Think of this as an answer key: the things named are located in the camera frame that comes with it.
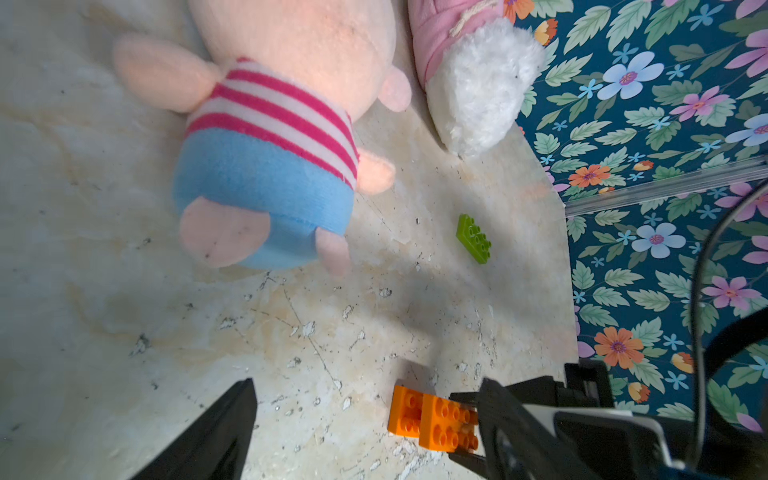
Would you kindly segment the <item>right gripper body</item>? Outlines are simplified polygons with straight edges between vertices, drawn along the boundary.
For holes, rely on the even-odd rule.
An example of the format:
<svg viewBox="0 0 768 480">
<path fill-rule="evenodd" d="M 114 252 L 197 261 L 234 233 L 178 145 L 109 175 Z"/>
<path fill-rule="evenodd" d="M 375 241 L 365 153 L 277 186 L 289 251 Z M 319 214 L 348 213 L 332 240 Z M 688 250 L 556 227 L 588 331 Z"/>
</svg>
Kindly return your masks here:
<svg viewBox="0 0 768 480">
<path fill-rule="evenodd" d="M 581 361 L 566 380 L 540 377 L 476 394 L 486 479 L 764 479 L 767 437 L 727 427 L 707 407 L 696 462 L 688 420 L 619 410 L 605 367 Z"/>
</svg>

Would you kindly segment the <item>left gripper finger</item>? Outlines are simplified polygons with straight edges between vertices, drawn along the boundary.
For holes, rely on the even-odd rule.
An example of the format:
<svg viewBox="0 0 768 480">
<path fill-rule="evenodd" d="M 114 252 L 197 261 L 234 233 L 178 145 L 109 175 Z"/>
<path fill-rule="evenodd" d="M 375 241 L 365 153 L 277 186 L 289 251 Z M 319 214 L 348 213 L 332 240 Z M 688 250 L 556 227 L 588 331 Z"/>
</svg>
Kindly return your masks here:
<svg viewBox="0 0 768 480">
<path fill-rule="evenodd" d="M 240 479 L 257 409 L 253 380 L 234 383 L 133 478 Z"/>
</svg>

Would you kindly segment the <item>orange lego brick long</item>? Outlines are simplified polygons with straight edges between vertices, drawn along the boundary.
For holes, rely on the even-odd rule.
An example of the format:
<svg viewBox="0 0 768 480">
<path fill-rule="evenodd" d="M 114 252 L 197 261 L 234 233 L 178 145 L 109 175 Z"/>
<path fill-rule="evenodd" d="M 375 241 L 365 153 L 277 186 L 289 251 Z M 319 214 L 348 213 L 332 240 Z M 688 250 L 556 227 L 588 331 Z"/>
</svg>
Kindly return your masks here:
<svg viewBox="0 0 768 480">
<path fill-rule="evenodd" d="M 387 430 L 396 436 L 419 438 L 423 400 L 423 393 L 396 385 Z"/>
</svg>

